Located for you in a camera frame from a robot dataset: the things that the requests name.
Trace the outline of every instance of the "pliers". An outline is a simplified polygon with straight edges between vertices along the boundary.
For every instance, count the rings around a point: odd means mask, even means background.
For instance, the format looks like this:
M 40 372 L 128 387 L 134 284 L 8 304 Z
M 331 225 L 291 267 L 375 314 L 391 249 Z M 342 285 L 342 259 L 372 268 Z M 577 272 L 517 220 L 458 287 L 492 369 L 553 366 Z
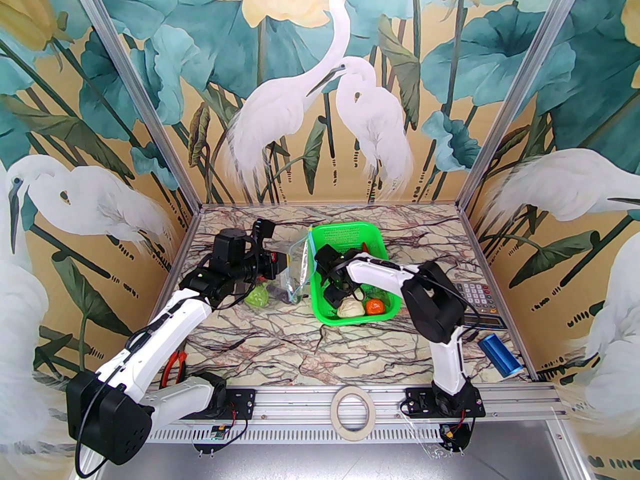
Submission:
M 186 344 L 187 340 L 185 338 L 184 341 L 180 343 L 178 348 L 176 348 L 175 352 L 173 352 L 173 354 L 171 354 L 171 356 L 169 357 L 169 361 L 164 367 L 164 371 L 162 371 L 162 378 L 160 378 L 160 389 L 167 387 L 167 382 L 169 382 L 169 375 L 172 368 L 174 367 L 174 364 L 176 364 L 176 361 L 178 361 L 178 377 L 175 383 L 178 384 L 185 380 L 185 377 L 187 377 L 187 365 L 185 362 L 187 359 L 187 354 L 185 352 Z

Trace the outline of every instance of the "white bird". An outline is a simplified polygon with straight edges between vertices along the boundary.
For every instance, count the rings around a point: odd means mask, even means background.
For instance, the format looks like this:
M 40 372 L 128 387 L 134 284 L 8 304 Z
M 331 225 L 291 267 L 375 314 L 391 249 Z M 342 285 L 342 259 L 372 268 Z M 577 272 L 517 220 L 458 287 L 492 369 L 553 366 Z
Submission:
M 225 135 L 231 156 L 226 159 L 226 171 L 231 178 L 252 185 L 254 176 L 264 177 L 263 149 L 300 129 L 305 112 L 322 90 L 318 81 L 345 55 L 351 36 L 345 0 L 329 0 L 329 14 L 333 39 L 322 60 L 306 73 L 262 83 L 229 121 Z
M 585 357 L 598 354 L 592 368 L 579 372 L 567 393 L 584 400 L 574 414 L 585 430 L 628 434 L 640 429 L 640 233 L 627 240 L 615 256 L 606 300 L 595 315 L 589 334 L 572 345 L 585 347 Z
M 28 155 L 9 167 L 5 182 L 11 210 L 11 242 L 25 194 L 46 220 L 76 235 L 111 235 L 153 250 L 151 241 L 173 258 L 174 229 L 167 213 L 100 166 L 69 171 L 48 155 Z
M 585 148 L 553 151 L 514 167 L 489 198 L 491 217 L 514 215 L 523 205 L 546 210 L 558 221 L 585 213 L 638 210 L 640 176 Z
M 0 163 L 0 183 L 6 174 Z M 9 200 L 0 198 L 0 470 L 32 477 L 39 469 L 51 471 L 56 455 L 66 457 L 71 439 L 66 424 L 50 414 L 64 410 L 62 393 L 34 378 L 34 349 L 49 300 L 31 272 L 22 226 L 13 247 L 11 227 Z
M 382 165 L 380 197 L 401 194 L 414 170 L 402 106 L 384 87 L 377 87 L 374 67 L 361 57 L 344 57 L 318 87 L 340 78 L 335 106 L 344 125 L 358 139 L 368 174 Z

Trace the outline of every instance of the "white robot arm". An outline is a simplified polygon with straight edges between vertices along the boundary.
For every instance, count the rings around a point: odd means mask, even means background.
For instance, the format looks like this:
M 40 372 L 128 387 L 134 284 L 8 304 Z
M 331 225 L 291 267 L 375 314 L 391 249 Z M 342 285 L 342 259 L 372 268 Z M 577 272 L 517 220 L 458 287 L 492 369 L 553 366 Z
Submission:
M 124 464 L 140 450 L 152 430 L 212 409 L 216 386 L 208 379 L 191 376 L 158 391 L 147 393 L 147 389 L 189 333 L 214 309 L 224 309 L 220 304 L 233 294 L 237 281 L 250 286 L 233 304 L 249 294 L 258 275 L 275 279 L 286 267 L 284 254 L 263 249 L 263 238 L 272 236 L 274 226 L 258 220 L 250 237 L 243 230 L 221 231 L 215 237 L 213 252 L 187 274 L 162 311 L 135 332 L 119 354 L 96 374 L 80 372 L 69 382 L 69 434 L 78 445 Z M 246 242 L 251 243 L 248 253 Z M 331 281 L 324 290 L 327 301 L 336 307 L 353 287 L 364 283 L 404 298 L 416 329 L 430 341 L 432 390 L 439 414 L 458 418 L 469 403 L 475 404 L 479 395 L 466 377 L 460 344 L 464 305 L 442 270 L 434 262 L 397 265 L 370 254 L 339 254 L 327 247 L 315 256 L 318 272 Z

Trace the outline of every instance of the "masking tape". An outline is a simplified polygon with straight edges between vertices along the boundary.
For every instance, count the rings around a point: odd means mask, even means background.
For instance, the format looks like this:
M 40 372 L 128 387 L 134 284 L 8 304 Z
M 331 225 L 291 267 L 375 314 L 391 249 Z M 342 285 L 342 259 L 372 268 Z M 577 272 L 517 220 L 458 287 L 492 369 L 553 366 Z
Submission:
M 338 406 L 349 395 L 354 395 L 362 400 L 366 406 L 366 423 L 360 430 L 349 430 L 341 423 L 338 418 Z M 331 401 L 331 424 L 338 434 L 347 441 L 361 441 L 371 434 L 376 425 L 376 406 L 373 398 L 366 391 L 356 386 L 343 387 L 333 396 Z

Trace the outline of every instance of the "blue battery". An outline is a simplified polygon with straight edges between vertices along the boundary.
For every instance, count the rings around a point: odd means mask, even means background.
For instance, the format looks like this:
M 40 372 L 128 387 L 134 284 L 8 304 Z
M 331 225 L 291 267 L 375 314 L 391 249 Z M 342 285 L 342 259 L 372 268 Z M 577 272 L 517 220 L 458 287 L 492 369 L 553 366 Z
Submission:
M 522 370 L 522 365 L 518 362 L 518 359 L 500 341 L 496 334 L 492 333 L 486 338 L 482 338 L 478 341 L 478 345 L 480 345 L 482 352 L 486 354 L 491 364 L 495 366 L 503 377 L 509 377 L 509 375 Z

